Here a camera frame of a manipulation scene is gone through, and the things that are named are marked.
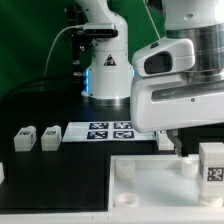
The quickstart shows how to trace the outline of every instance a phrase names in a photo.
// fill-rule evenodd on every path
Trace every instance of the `robot end effector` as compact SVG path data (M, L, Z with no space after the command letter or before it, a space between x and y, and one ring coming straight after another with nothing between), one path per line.
M221 123L224 1L163 2L167 36L133 58L133 126L149 132Z

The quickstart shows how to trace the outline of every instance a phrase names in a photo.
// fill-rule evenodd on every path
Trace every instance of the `black surface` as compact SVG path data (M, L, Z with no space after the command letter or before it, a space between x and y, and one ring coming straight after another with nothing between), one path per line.
M144 69L148 75L169 72L173 68L173 58L167 51L159 52L145 60Z
M155 42L155 43L151 44L151 49L156 48L158 46L159 46L159 43L158 42Z
M0 108L0 161L6 178L0 186L0 213L106 211L111 155L157 154L155 142L61 143L57 152L41 152L40 137L70 121L130 120L129 106L81 103L78 91L24 92ZM13 138L33 125L31 152L15 152Z
M180 129L179 138L188 154L198 154L199 143L224 142L224 124Z

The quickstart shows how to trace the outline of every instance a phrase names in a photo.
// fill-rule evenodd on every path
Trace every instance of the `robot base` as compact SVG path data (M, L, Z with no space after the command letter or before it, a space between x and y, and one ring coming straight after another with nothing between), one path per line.
M121 106L130 103L130 97L117 99L99 99L90 96L87 92L82 92L82 100L86 103L91 103L99 106Z

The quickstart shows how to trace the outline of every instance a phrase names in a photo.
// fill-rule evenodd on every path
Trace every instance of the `black tabletop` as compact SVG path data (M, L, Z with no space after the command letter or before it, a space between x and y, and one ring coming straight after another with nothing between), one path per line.
M158 154L155 141L61 143L57 152L42 152L47 127L68 122L127 121L129 105L101 107L81 101L75 91L22 92L0 108L0 213L107 211L111 155ZM31 152L15 152L13 138L35 126Z

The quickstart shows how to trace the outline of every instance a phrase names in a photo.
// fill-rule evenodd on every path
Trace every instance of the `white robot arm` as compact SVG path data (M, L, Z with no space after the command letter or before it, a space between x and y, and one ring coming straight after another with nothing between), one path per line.
M133 58L133 126L148 132L223 122L224 1L165 4L167 36Z
M89 23L101 27L114 26L115 38L95 38L93 57L86 71L86 89L82 92L87 102L116 106L129 102L133 67L128 62L128 28L126 21L109 10L107 0L76 0Z

